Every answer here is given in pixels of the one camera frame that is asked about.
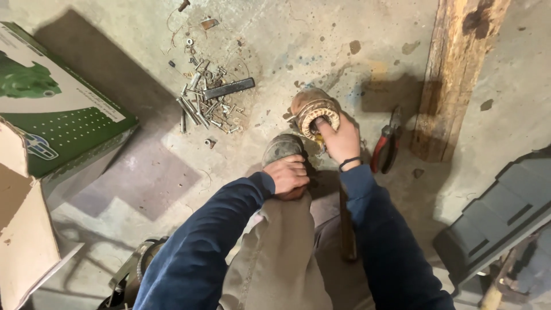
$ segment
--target beige pants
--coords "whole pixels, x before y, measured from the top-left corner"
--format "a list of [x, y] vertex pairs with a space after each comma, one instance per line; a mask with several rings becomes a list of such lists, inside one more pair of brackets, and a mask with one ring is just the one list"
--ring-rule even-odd
[[[297, 201], [264, 203], [263, 219], [243, 236], [229, 265], [223, 310], [365, 309], [372, 304], [361, 262], [340, 259], [338, 217], [320, 225], [315, 235], [310, 204], [308, 193]], [[320, 267], [327, 271], [325, 284]], [[333, 282], [341, 280], [347, 283]]]

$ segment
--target wooden beam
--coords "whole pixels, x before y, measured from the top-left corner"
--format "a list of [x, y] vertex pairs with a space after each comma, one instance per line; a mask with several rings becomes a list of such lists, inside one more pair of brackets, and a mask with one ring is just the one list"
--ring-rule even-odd
[[448, 162], [472, 90], [510, 0], [439, 0], [412, 152]]

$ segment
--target cardboard box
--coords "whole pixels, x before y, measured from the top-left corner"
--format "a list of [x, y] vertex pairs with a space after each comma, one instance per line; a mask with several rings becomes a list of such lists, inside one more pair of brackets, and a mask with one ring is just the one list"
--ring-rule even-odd
[[17, 25], [0, 24], [4, 310], [20, 308], [82, 246], [56, 233], [49, 211], [99, 177], [137, 125]]

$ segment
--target shoe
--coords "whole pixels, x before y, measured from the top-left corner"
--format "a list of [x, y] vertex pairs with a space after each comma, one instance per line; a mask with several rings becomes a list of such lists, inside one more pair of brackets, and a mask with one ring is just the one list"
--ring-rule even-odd
[[262, 156], [262, 168], [287, 156], [302, 154], [304, 144], [295, 135], [285, 133], [272, 139]]

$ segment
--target pile of screws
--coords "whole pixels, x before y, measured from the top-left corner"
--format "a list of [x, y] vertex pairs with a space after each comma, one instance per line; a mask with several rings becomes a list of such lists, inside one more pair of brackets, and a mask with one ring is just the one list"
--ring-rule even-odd
[[[193, 40], [187, 39], [186, 43], [187, 48], [193, 50]], [[205, 96], [205, 91], [227, 85], [224, 79], [224, 76], [228, 74], [227, 70], [217, 66], [215, 70], [209, 71], [210, 61], [202, 58], [197, 61], [194, 54], [191, 55], [190, 63], [195, 65], [195, 73], [190, 83], [183, 87], [180, 97], [176, 98], [176, 101], [182, 107], [180, 131], [182, 133], [186, 132], [186, 116], [194, 125], [201, 124], [207, 130], [211, 124], [225, 133], [242, 130], [239, 125], [239, 118], [235, 117], [232, 121], [233, 124], [229, 123], [228, 119], [233, 112], [246, 117], [245, 109], [238, 107], [236, 104], [230, 105], [231, 98], [225, 98], [224, 95], [215, 98]]]

